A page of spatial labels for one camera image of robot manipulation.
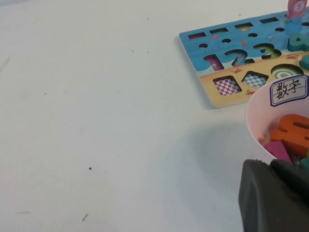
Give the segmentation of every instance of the red puzzle piece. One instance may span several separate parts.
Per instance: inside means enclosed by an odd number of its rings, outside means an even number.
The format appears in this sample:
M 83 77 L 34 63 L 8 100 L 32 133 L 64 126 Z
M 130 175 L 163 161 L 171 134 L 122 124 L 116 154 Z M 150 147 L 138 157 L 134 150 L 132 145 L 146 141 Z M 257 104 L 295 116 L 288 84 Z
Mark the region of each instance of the red puzzle piece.
M 288 152 L 306 157 L 309 149 L 309 118 L 300 115 L 285 115 L 279 129 L 270 135 L 271 141 L 282 141 Z

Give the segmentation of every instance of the pink checkered pattern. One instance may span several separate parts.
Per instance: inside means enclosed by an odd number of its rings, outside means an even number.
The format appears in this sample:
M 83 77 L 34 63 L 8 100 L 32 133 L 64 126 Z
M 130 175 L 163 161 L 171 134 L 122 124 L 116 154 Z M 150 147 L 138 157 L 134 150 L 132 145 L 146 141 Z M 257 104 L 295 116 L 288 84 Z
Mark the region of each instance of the pink checkered pattern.
M 236 85 L 235 81 L 231 79 L 224 79 L 224 80 L 216 81 L 215 85 L 221 95 L 229 95 L 229 94 L 240 92 L 240 89 Z

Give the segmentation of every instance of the number puzzle board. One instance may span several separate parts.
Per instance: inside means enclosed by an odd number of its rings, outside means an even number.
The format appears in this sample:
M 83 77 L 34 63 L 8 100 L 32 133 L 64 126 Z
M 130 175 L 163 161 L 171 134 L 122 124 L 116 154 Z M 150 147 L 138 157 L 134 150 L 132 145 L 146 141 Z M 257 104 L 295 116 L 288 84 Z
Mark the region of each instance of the number puzzle board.
M 309 8 L 244 19 L 179 34 L 203 88 L 215 108 L 245 103 L 264 84 L 309 74 L 300 61 L 309 52 L 288 50 L 292 33 L 309 37 Z

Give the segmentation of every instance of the rectangular slot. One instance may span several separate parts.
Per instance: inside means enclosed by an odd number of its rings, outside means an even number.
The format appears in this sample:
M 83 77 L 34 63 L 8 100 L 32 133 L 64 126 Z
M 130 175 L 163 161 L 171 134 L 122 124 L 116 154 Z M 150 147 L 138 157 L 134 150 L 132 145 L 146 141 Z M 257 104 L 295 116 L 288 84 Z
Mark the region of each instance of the rectangular slot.
M 219 93 L 223 96 L 240 93 L 241 88 L 231 75 L 219 77 L 213 80 Z
M 216 34 L 216 33 L 221 33 L 221 32 L 228 32 L 228 30 L 226 28 L 219 28 L 219 29 L 210 31 L 211 34 Z
M 260 20 L 261 23 L 271 23 L 271 22 L 277 22 L 277 21 L 279 21 L 279 20 L 276 17 L 266 18 L 266 19 Z
M 237 29 L 244 29 L 244 28 L 253 27 L 253 24 L 252 23 L 242 23 L 242 24 L 235 25 L 235 27 Z
M 205 36 L 206 34 L 204 32 L 200 32 L 200 33 L 193 34 L 193 35 L 188 35 L 190 40 L 198 39 L 198 38 L 205 37 Z
M 204 60 L 208 61 L 215 71 L 224 69 L 222 63 L 215 54 L 204 57 Z

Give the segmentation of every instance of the checkered pattern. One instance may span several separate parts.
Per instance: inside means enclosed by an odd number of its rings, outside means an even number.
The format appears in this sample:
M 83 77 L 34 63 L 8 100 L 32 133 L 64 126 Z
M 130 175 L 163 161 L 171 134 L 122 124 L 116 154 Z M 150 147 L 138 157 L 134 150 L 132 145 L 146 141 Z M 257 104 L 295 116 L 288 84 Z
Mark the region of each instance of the checkered pattern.
M 253 87 L 262 87 L 266 84 L 267 79 L 258 75 L 252 75 L 248 74 L 245 79 L 243 80 L 243 83 L 253 86 Z
M 231 79 L 215 81 L 214 83 L 221 95 L 229 95 L 240 92 L 238 85 Z

